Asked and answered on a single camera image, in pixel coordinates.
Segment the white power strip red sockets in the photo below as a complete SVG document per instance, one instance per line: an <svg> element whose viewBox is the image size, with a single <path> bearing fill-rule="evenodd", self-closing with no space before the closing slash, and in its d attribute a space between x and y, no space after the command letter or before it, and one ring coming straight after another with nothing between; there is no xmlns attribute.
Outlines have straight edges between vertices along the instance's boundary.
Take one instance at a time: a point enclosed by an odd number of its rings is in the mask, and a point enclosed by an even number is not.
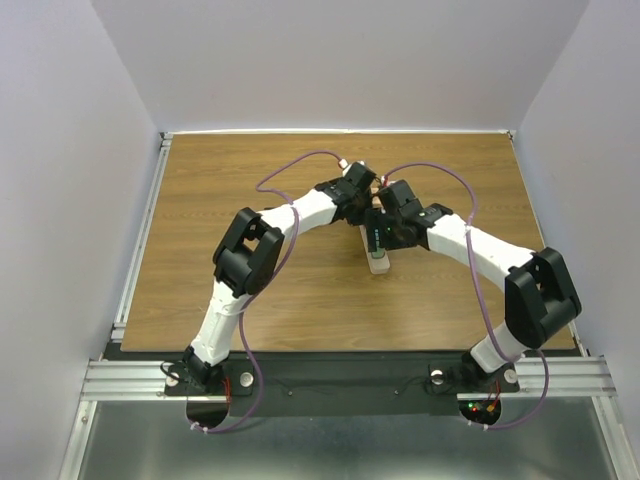
<svg viewBox="0 0 640 480"><path fill-rule="evenodd" d="M361 225L359 229L360 229L360 234L363 241L364 251L365 251L370 272L373 275L386 274L391 267L387 251L386 251L386 256L384 258L373 259L370 255L370 251L368 250L368 240L367 240L366 229L363 225Z"/></svg>

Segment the green USB charger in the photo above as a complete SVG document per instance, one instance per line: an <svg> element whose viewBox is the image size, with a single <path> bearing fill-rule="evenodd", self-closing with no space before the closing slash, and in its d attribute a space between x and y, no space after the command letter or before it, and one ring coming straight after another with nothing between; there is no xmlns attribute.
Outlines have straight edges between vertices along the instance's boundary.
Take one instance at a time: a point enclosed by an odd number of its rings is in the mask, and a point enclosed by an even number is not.
<svg viewBox="0 0 640 480"><path fill-rule="evenodd" d="M377 248L375 251L370 252L373 259L382 259L386 256L386 250L384 248Z"/></svg>

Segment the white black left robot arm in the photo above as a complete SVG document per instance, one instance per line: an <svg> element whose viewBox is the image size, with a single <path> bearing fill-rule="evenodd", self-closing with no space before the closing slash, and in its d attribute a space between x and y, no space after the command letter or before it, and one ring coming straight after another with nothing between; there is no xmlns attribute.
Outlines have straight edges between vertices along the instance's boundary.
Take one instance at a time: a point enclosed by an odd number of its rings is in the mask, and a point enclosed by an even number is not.
<svg viewBox="0 0 640 480"><path fill-rule="evenodd" d="M362 162L341 160L339 167L339 177L315 185L297 199L260 182L258 192L277 195L283 204L262 211L243 208L229 225L213 254L208 308L182 359L188 382L199 393L210 394L221 386L222 363L240 318L288 260L297 237L336 221L362 222L372 203L376 174Z"/></svg>

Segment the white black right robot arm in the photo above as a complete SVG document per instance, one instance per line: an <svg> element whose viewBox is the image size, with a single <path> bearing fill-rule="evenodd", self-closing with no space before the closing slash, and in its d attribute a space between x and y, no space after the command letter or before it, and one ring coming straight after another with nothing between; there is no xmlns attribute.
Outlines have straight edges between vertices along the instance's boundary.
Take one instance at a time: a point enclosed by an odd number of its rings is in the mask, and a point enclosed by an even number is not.
<svg viewBox="0 0 640 480"><path fill-rule="evenodd" d="M488 279L504 295L503 322L488 327L486 337L462 357L460 378L466 387L484 389L502 367L543 346L581 313L577 290L557 250L512 245L471 226L448 207L424 206L404 180L374 196L376 204L365 213L371 250L422 247L468 266L472 278Z"/></svg>

